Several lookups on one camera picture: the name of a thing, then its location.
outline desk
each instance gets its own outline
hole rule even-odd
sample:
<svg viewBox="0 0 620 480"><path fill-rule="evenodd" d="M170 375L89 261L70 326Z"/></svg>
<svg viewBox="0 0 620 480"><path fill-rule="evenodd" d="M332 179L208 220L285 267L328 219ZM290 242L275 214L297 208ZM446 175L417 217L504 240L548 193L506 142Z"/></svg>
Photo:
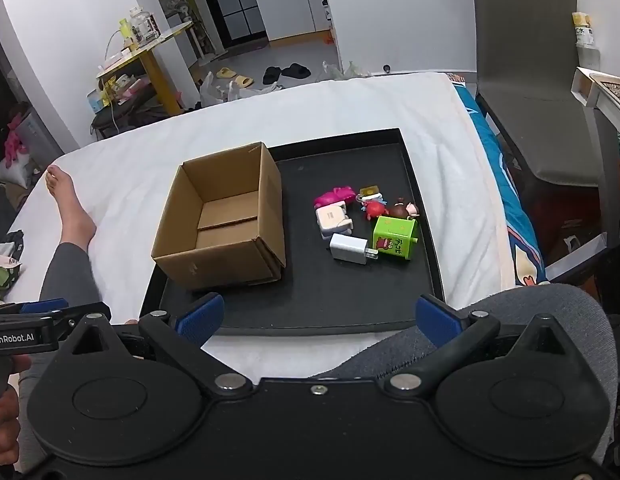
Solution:
<svg viewBox="0 0 620 480"><path fill-rule="evenodd" d="M177 25L176 27L166 30L156 40L151 41L150 43L145 44L144 46L136 50L133 50L132 52L130 52L130 54L127 54L126 56L122 57L112 66L109 66L106 70L99 72L97 74L97 79L106 77L110 75L111 73L116 72L118 69L123 68L128 63L139 58L144 68L146 69L146 73L148 74L148 77L150 78L150 82L152 83L152 86L154 87L154 90L156 91L159 101L161 101L161 104L164 106L165 111L168 112L172 116L181 114L182 112L181 107L179 106L179 103L177 102L176 97L172 93L172 89L170 88L170 85L166 81L164 73L161 72L161 67L159 67L159 64L156 62L156 58L154 57L152 50L156 46L159 46L162 43L165 43L166 41L171 40L174 36L176 36L177 34L180 34L181 32L183 32L184 30L186 30L187 28L191 26L192 26L192 22L185 22L185 23L181 23L181 25Z"/></svg>
<svg viewBox="0 0 620 480"><path fill-rule="evenodd" d="M620 78L578 68L572 94L583 105L593 153L599 165L601 234L548 266L548 280L563 281L620 244L620 168L617 133L620 133L620 102L602 85Z"/></svg>

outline blue blanket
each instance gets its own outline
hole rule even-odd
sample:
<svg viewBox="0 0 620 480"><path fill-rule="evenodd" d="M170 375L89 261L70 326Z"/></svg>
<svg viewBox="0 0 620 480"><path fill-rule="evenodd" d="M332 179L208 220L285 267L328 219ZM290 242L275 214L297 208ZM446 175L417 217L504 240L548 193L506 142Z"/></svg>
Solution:
<svg viewBox="0 0 620 480"><path fill-rule="evenodd" d="M519 195L514 187L512 176L506 167L499 141L490 129L490 126L488 126L468 89L458 84L455 84L455 89L470 114L481 143L484 146L485 154L488 156L494 179L497 181L508 226L515 283L517 285L537 285L538 283L547 282L546 269L541 258L538 243L536 242L534 229L528 215L521 208Z"/></svg>

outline cardboard box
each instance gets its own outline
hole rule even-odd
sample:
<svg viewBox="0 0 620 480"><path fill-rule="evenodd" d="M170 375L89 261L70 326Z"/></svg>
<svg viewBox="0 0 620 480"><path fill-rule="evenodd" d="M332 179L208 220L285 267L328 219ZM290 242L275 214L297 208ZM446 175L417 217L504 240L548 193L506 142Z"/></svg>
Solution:
<svg viewBox="0 0 620 480"><path fill-rule="evenodd" d="M189 290L280 279L286 266L281 176L263 143L180 166L152 259Z"/></svg>

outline white bed sheet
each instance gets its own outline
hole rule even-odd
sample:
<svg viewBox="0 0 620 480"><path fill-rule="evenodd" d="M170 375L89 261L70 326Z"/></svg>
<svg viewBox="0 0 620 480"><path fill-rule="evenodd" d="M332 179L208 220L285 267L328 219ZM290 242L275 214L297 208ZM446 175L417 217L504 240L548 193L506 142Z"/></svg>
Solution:
<svg viewBox="0 0 620 480"><path fill-rule="evenodd" d="M112 322L138 317L154 267L154 234L178 165L262 140L277 146L400 128L420 185L446 301L462 308L512 288L503 205L474 125L446 75L327 81L170 118L96 142L56 162L97 224L89 255ZM22 275L9 301L34 301L60 235L41 180L12 227L24 232ZM337 366L387 333L214 336L204 346L240 373L305 377Z"/></svg>

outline bare foot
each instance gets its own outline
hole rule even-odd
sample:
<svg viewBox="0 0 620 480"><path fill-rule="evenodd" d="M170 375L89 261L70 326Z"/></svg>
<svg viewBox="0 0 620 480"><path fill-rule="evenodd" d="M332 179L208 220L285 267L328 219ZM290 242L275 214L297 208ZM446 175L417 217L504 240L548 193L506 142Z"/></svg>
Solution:
<svg viewBox="0 0 620 480"><path fill-rule="evenodd" d="M69 242L87 252L97 226L81 206L74 191L72 177L58 166L52 165L46 171L45 178L48 191L56 200L61 216L60 243Z"/></svg>

